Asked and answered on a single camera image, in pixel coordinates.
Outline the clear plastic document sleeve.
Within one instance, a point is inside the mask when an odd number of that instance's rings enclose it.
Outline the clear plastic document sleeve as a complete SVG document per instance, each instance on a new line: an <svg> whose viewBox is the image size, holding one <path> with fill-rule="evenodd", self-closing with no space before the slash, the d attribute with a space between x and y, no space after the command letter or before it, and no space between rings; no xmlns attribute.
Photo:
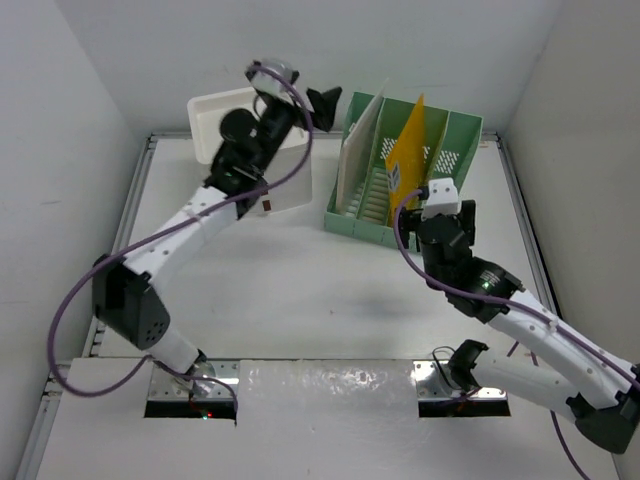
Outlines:
<svg viewBox="0 0 640 480"><path fill-rule="evenodd" d="M378 117L384 100L385 79L375 95L355 92L347 110L338 161L335 210L343 215L366 177Z"/></svg>

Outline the yellow plastic folder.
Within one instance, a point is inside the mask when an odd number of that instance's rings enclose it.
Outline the yellow plastic folder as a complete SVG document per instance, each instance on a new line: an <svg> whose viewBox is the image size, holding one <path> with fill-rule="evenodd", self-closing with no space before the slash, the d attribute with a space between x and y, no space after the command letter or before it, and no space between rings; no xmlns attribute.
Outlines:
<svg viewBox="0 0 640 480"><path fill-rule="evenodd" d="M388 225L400 202L417 189L425 178L426 126L424 94L416 103L386 100L383 106L385 134L393 139L385 157L389 194Z"/></svg>

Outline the white drawer cabinet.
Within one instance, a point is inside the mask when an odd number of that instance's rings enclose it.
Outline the white drawer cabinet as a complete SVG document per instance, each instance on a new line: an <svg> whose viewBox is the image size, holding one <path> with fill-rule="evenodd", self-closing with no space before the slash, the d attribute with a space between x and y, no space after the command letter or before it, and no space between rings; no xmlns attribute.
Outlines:
<svg viewBox="0 0 640 480"><path fill-rule="evenodd" d="M194 97L187 104L189 124L193 139L195 158L199 164L200 176L206 178L218 148L222 143L219 126L225 114L233 109L246 108L253 113L252 103L255 91L248 88ZM302 158L308 140L308 133L294 127L280 147L276 157L265 173L265 180L273 183L289 173ZM270 200L272 211L264 213L262 201ZM301 207L312 200L312 169L306 162L288 182L271 193L266 193L252 207L248 214L252 217L266 217L270 214Z"/></svg>

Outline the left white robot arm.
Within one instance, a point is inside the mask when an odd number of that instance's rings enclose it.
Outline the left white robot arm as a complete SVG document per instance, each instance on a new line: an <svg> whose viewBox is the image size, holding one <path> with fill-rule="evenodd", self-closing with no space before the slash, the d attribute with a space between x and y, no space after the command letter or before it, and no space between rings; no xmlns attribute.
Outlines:
<svg viewBox="0 0 640 480"><path fill-rule="evenodd" d="M211 119L220 140L209 174L158 231L126 252L103 256L92 280L94 315L124 340L178 375L205 363L204 353L171 323L162 294L171 277L217 234L242 219L271 190L265 174L291 131L334 124L342 90L308 89L305 112L288 92L258 89L258 111L233 108Z"/></svg>

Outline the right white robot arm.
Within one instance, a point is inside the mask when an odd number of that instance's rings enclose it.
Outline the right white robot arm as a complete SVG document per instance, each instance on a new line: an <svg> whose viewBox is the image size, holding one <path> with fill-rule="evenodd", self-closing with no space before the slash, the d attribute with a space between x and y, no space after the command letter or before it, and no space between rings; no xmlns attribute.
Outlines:
<svg viewBox="0 0 640 480"><path fill-rule="evenodd" d="M502 358L488 345L466 340L444 377L463 391L500 388L572 422L591 443L625 453L639 427L639 367L606 353L547 310L520 279L474 256L474 201L452 214L426 218L400 209L394 231L402 245L416 236L420 274L463 315L499 331L546 363L535 367Z"/></svg>

